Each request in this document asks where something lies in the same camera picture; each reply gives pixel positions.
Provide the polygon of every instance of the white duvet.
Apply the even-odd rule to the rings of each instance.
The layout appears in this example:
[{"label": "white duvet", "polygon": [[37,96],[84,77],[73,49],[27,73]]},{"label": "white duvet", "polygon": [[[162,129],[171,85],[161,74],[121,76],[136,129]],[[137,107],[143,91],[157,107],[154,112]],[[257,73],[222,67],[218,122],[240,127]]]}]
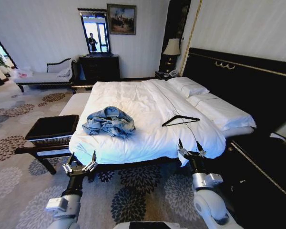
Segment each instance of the white duvet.
[{"label": "white duvet", "polygon": [[[82,124],[87,116],[107,106],[116,106],[134,119],[136,132],[132,136],[122,139],[106,132],[85,134]],[[200,118],[200,121],[162,127],[177,114]],[[182,120],[176,119],[172,124],[179,122]],[[184,148],[192,151],[197,151],[197,140],[208,158],[221,155],[225,149],[221,131],[166,81],[97,82],[71,137],[69,149],[84,165],[91,162],[94,151],[99,164],[124,164],[163,156],[177,158],[179,139]]]}]

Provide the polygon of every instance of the mirror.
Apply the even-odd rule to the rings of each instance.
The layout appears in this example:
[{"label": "mirror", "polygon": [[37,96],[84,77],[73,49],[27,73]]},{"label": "mirror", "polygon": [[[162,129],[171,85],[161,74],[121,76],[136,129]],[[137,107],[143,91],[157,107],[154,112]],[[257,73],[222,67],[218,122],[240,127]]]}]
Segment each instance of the mirror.
[{"label": "mirror", "polygon": [[78,8],[89,54],[111,53],[107,10]]}]

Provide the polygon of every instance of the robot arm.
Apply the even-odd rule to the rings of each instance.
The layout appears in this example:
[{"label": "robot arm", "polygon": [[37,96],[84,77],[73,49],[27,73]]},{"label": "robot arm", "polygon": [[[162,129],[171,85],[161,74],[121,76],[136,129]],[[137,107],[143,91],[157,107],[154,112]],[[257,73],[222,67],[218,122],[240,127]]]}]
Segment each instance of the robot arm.
[{"label": "robot arm", "polygon": [[[85,176],[95,172],[97,162],[95,152],[92,161],[86,166],[76,160],[73,153],[67,163],[62,165],[70,180],[61,197],[50,199],[46,206],[46,211],[54,212],[56,219],[48,229],[80,229],[77,219],[81,208],[82,181]],[[72,162],[76,162],[78,165],[71,167]]]},{"label": "robot arm", "polygon": [[241,229],[225,207],[223,199],[212,189],[223,182],[219,174],[209,173],[204,167],[205,151],[197,142],[199,152],[187,151],[179,139],[178,153],[188,159],[192,169],[195,191],[194,207],[209,229]]}]

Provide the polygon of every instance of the clothes hanger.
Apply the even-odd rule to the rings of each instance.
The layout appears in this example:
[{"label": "clothes hanger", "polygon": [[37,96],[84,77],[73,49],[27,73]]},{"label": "clothes hanger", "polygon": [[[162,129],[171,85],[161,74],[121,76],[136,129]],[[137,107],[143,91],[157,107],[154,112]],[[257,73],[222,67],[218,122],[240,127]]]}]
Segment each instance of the clothes hanger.
[{"label": "clothes hanger", "polygon": [[183,124],[183,123],[176,123],[176,124],[167,125],[168,123],[170,123],[171,121],[173,121],[173,120],[175,120],[175,119],[177,119],[177,118],[185,118],[185,119],[190,119],[190,120],[191,120],[191,121],[189,121],[189,122],[183,122],[183,123],[193,123],[193,122],[200,121],[199,118],[187,117],[187,116],[183,116],[183,115],[175,115],[174,117],[172,117],[171,119],[169,119],[168,121],[166,121],[165,123],[163,123],[162,126],[170,126],[170,125]]}]

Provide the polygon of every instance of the lamp shade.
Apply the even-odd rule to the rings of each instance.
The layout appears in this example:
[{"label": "lamp shade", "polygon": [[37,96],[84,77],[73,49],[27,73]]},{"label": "lamp shade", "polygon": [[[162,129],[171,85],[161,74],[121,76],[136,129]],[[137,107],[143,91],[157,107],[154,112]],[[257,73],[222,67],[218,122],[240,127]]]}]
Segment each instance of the lamp shade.
[{"label": "lamp shade", "polygon": [[171,56],[180,55],[179,39],[178,38],[170,39],[163,54]]}]

